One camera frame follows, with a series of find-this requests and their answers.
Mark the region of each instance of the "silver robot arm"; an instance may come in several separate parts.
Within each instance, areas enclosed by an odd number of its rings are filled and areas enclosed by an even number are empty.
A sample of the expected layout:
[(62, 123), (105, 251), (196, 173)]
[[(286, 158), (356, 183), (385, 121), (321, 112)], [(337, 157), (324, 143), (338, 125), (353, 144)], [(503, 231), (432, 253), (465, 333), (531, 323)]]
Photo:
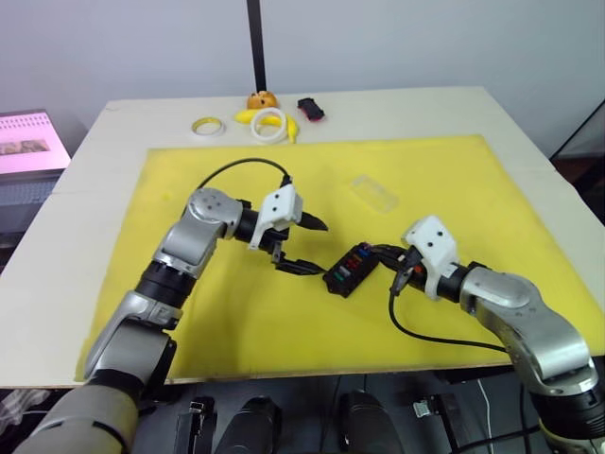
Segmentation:
[(271, 254), (277, 270), (316, 274), (323, 269), (282, 252), (288, 227), (327, 230), (302, 211), (291, 181), (266, 196), (260, 212), (216, 189), (202, 188), (188, 200), (181, 219), (155, 252), (135, 290), (128, 291), (91, 349), (86, 383), (66, 394), (15, 451), (32, 453), (128, 453), (141, 395), (162, 385), (176, 351), (165, 332), (208, 264), (219, 238), (235, 237), (249, 249)]
[(456, 241), (439, 218), (417, 221), (403, 241), (407, 250), (375, 249), (397, 271), (391, 294), (410, 284), (431, 299), (460, 303), (504, 344), (553, 452), (605, 454), (605, 397), (578, 330), (527, 279), (477, 263), (460, 265)]

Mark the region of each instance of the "pink object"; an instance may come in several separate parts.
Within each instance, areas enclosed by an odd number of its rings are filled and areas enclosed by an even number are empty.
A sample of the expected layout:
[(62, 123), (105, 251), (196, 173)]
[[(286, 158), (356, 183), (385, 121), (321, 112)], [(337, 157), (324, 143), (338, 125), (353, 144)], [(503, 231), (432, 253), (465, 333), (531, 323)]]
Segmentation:
[(0, 115), (0, 175), (63, 169), (69, 163), (45, 111)]

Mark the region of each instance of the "yellow mat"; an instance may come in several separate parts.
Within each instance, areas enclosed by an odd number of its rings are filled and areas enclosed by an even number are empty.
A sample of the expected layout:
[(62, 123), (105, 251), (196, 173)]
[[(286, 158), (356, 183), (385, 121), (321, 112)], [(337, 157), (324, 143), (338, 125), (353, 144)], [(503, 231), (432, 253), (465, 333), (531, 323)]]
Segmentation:
[[(458, 240), (462, 263), (476, 260), (533, 281), (546, 303), (605, 351), (603, 314), (554, 239), (479, 136), (254, 148), (156, 149), (149, 152), (98, 298), (81, 361), (123, 294), (134, 288), (167, 229), (197, 186), (230, 161), (262, 156), (293, 175), (303, 209), (330, 231), (293, 227), (288, 258), (333, 265), (360, 241), (400, 244), (416, 219), (437, 214)], [(398, 198), (380, 213), (352, 190), (362, 175)], [(261, 164), (236, 166), (211, 186), (258, 209), (280, 173)], [(171, 378), (219, 378), (332, 372), (414, 370), (508, 362), (475, 347), (411, 339), (387, 311), (393, 274), (378, 267), (348, 298), (329, 294), (320, 276), (276, 271), (267, 253), (236, 240), (216, 252), (173, 333), (179, 344)], [(427, 335), (498, 342), (448, 301), (406, 288), (397, 313)]]

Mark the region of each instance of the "banana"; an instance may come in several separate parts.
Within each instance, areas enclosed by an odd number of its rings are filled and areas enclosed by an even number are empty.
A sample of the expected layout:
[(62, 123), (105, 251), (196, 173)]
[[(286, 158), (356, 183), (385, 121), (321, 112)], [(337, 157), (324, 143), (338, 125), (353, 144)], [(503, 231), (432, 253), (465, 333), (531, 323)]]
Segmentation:
[[(244, 124), (250, 124), (254, 116), (258, 113), (256, 109), (247, 109), (245, 111), (241, 111), (235, 114), (235, 121)], [(287, 120), (286, 129), (287, 129), (287, 140), (290, 144), (294, 144), (296, 142), (296, 134), (299, 133), (299, 126), (287, 113), (285, 114), (285, 118)], [(261, 120), (261, 125), (270, 125), (280, 127), (282, 126), (282, 120), (277, 116), (266, 116)]]

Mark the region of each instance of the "table surface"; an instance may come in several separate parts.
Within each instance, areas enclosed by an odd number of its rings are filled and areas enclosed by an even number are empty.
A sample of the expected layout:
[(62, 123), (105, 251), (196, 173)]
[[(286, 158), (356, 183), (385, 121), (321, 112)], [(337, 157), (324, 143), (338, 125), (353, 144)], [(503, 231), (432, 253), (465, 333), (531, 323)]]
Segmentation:
[[(305, 96), (279, 96), (299, 120), (299, 143), (483, 135), (605, 309), (605, 229), (484, 89), (314, 94), (327, 117), (313, 127), (295, 108)], [(79, 351), (147, 150), (255, 145), (248, 127), (232, 121), (244, 102), (205, 97), (107, 104), (0, 276), (7, 321), (0, 330), (0, 387), (75, 384)], [(222, 136), (201, 138), (189, 130), (206, 115), (227, 124)]]

